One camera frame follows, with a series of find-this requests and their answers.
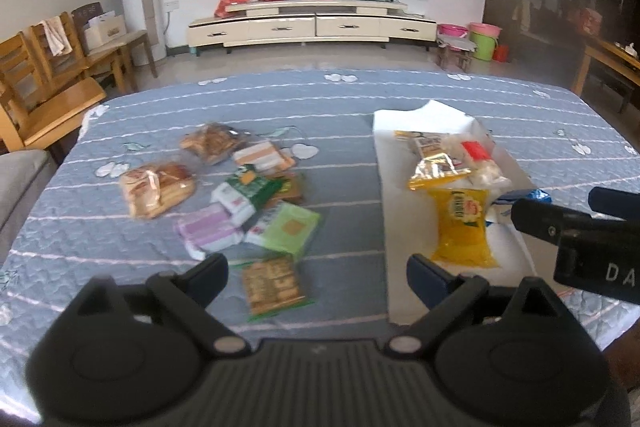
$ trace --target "tiled floor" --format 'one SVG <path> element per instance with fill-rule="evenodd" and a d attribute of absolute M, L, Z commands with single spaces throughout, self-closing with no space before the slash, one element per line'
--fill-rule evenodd
<path fill-rule="evenodd" d="M 230 55 L 225 50 L 214 49 L 202 52 L 200 57 L 184 54 L 168 57 L 158 63 L 158 78 L 153 78 L 148 67 L 136 71 L 140 89 L 154 89 L 180 82 L 198 82 L 208 78 L 233 76 L 241 73 L 264 73 L 278 70 L 333 70 L 333 69 L 380 69 L 440 71 L 434 63 L 435 55 L 421 46 L 410 44 L 388 44 L 381 49 L 373 43 L 310 43 L 269 44 L 235 48 Z M 574 72 L 566 64 L 545 64 L 544 71 L 518 61 L 501 64 L 474 60 L 469 73 L 490 74 L 518 78 L 568 88 L 573 82 Z M 640 111 L 629 105 L 623 114 L 618 114 L 620 96 L 608 87 L 600 87 L 596 78 L 590 78 L 584 89 L 583 99 L 609 124 L 640 147 L 638 125 Z"/>

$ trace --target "chair backrest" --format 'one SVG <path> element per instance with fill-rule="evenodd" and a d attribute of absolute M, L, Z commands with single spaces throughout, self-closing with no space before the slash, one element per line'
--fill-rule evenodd
<path fill-rule="evenodd" d="M 53 53 L 51 53 L 49 41 L 47 41 L 47 36 L 44 33 L 44 26 L 42 26 L 42 24 L 37 24 L 29 28 L 29 36 L 35 47 L 36 55 L 38 56 L 38 59 L 44 68 L 47 80 L 49 81 L 51 81 L 61 71 L 66 70 L 67 67 L 71 66 L 73 63 L 84 60 L 82 44 L 80 44 L 78 33 L 76 32 L 76 27 L 74 26 L 71 17 L 67 12 L 62 12 L 60 14 L 60 20 L 62 21 L 62 27 L 65 30 L 66 38 L 69 40 L 69 44 L 71 44 L 72 51 L 67 55 L 54 57 Z"/>
<path fill-rule="evenodd" d="M 32 78 L 42 87 L 42 78 L 32 59 L 23 33 L 0 42 L 0 137 L 7 149 L 19 150 L 24 146 L 18 132 L 29 118 L 20 86 Z"/>

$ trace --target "green snack package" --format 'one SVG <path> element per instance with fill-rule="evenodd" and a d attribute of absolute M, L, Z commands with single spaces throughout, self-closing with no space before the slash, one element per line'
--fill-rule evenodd
<path fill-rule="evenodd" d="M 225 182 L 214 188 L 211 202 L 222 204 L 231 214 L 231 222 L 240 227 L 282 188 L 284 180 L 259 176 L 252 165 L 243 165 Z"/>
<path fill-rule="evenodd" d="M 319 221 L 317 212 L 279 201 L 262 213 L 244 240 L 269 250 L 289 253 L 298 261 L 304 255 L 306 242 Z"/>

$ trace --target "pink bucket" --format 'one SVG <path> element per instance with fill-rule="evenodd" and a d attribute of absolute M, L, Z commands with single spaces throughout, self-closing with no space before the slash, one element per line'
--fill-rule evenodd
<path fill-rule="evenodd" d="M 479 35 L 485 35 L 487 37 L 493 37 L 497 39 L 500 36 L 500 32 L 502 28 L 498 28 L 498 26 L 493 26 L 492 24 L 484 24 L 481 22 L 472 22 L 469 25 L 469 29 L 473 33 L 477 33 Z"/>
<path fill-rule="evenodd" d="M 449 37 L 466 37 L 469 30 L 456 24 L 438 24 L 438 33 Z"/>

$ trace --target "wall outlet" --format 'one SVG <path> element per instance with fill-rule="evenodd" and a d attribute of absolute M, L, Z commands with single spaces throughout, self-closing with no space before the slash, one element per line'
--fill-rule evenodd
<path fill-rule="evenodd" d="M 164 11 L 172 12 L 180 7 L 180 1 L 169 1 L 164 3 Z"/>

